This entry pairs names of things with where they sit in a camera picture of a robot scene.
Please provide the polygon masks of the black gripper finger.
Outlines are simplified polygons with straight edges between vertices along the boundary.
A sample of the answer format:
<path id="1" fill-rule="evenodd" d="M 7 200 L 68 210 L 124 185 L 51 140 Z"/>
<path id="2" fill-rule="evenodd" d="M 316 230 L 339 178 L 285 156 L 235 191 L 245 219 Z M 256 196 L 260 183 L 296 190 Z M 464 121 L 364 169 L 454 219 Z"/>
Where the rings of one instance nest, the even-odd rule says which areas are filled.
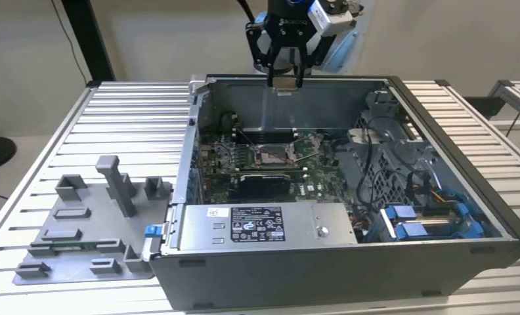
<path id="1" fill-rule="evenodd" d="M 273 87 L 273 78 L 275 78 L 275 60 L 277 58 L 279 52 L 281 50 L 281 36 L 276 29 L 268 28 L 265 31 L 269 36 L 269 48 L 267 53 L 261 52 L 259 46 L 259 39 L 261 37 L 261 32 L 264 31 L 263 24 L 249 22 L 245 25 L 245 37 L 248 41 L 248 46 L 251 50 L 251 55 L 253 57 L 255 64 L 260 64 L 267 70 L 267 86 Z"/>
<path id="2" fill-rule="evenodd" d="M 319 32 L 312 34 L 309 39 L 300 38 L 297 45 L 299 57 L 295 61 L 295 85 L 296 88 L 303 86 L 304 75 L 307 70 L 323 63 L 325 53 L 325 38 Z"/>

